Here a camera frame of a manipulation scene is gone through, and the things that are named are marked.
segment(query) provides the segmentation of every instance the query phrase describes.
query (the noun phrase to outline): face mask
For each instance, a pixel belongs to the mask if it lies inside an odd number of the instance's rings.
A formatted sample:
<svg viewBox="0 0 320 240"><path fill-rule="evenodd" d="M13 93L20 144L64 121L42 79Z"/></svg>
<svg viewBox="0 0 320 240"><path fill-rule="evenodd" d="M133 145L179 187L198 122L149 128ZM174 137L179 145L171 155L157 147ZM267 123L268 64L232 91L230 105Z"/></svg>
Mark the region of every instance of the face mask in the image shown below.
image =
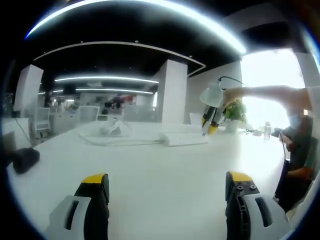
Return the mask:
<svg viewBox="0 0 320 240"><path fill-rule="evenodd" d="M298 114L289 117L290 127L297 129L301 125L301 118Z"/></svg>

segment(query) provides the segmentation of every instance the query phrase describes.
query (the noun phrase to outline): ceiling light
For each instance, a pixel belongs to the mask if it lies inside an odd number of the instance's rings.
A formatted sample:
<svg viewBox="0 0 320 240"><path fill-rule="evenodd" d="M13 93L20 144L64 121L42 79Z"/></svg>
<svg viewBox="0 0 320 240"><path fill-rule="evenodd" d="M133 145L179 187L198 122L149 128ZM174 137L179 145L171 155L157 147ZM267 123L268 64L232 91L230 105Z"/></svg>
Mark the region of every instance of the ceiling light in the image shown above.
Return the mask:
<svg viewBox="0 0 320 240"><path fill-rule="evenodd" d="M153 94L150 91L136 91L128 89L113 89L113 88L76 88L76 91L105 91L105 92L125 92L125 93L137 93L137 94Z"/></svg>
<svg viewBox="0 0 320 240"><path fill-rule="evenodd" d="M39 27L42 25L46 24L53 18L70 11L72 9L85 6L88 4L94 4L94 3L99 3L99 2L107 2L107 1L116 1L116 0L83 0L76 2L74 4L71 4L69 6L66 6L51 15L47 16L46 18L42 19L40 22L38 22L25 36L25 39L32 34L35 30L37 30ZM223 40L225 40L227 43L229 43L233 48L235 48L240 54L244 54L246 52L246 48L244 45L235 37L233 36L228 30L226 30L224 27L222 27L220 24L217 22L213 21L212 19L201 15L200 13L186 7L183 5L179 5L174 2L166 1L166 0L121 0L121 1L136 1L136 2L145 2L145 3L150 3L150 4L155 4L159 5L162 7L165 7L167 9L171 9L172 11L178 12L202 25L207 27L209 30L211 30L213 33L217 34L220 36Z"/></svg>
<svg viewBox="0 0 320 240"><path fill-rule="evenodd" d="M146 80L146 79L139 79L139 78L132 78L132 77L122 77L122 76L77 76L77 77L67 77L67 78L60 78L54 80L55 82L67 81L67 80L89 80L89 79L117 79L117 80L125 80L125 81L137 81L137 82L147 82L158 84L158 81Z"/></svg>

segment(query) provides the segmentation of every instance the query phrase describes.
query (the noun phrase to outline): plant pot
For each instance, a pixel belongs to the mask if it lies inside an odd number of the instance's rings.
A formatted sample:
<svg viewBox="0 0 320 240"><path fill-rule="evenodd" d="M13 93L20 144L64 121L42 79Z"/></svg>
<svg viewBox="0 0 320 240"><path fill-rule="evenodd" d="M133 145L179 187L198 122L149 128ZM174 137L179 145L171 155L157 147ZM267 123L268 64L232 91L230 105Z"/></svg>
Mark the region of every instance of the plant pot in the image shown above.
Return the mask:
<svg viewBox="0 0 320 240"><path fill-rule="evenodd" d="M230 134L235 134L238 130L239 120L225 119L225 131Z"/></svg>

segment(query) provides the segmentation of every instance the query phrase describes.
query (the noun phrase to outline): plastic bottle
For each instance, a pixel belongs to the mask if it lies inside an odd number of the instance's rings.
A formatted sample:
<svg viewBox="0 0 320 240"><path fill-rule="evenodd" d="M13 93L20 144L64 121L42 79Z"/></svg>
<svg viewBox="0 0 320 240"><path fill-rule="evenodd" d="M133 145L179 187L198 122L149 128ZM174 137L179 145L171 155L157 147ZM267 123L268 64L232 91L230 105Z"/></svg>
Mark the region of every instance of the plastic bottle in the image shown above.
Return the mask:
<svg viewBox="0 0 320 240"><path fill-rule="evenodd" d="M266 121L265 122L265 125L264 125L264 139L270 139L270 135L271 135L271 124L269 121Z"/></svg>

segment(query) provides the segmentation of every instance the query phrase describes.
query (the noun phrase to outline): table surface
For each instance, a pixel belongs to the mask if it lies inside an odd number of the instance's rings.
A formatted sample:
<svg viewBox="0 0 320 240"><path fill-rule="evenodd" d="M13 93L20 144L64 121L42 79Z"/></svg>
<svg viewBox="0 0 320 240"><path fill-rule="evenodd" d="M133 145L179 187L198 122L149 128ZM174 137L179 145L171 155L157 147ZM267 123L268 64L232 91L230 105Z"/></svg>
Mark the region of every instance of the table surface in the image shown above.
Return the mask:
<svg viewBox="0 0 320 240"><path fill-rule="evenodd" d="M226 172L248 174L261 193L273 195L277 188L284 153L275 137L217 132L209 144L179 147L95 146L79 138L78 133L96 134L100 124L89 123L36 146L40 161L23 175L8 166L13 192L40 232L59 202L97 173L109 175L112 240L225 240ZM140 138L200 131L192 125L129 124Z"/></svg>

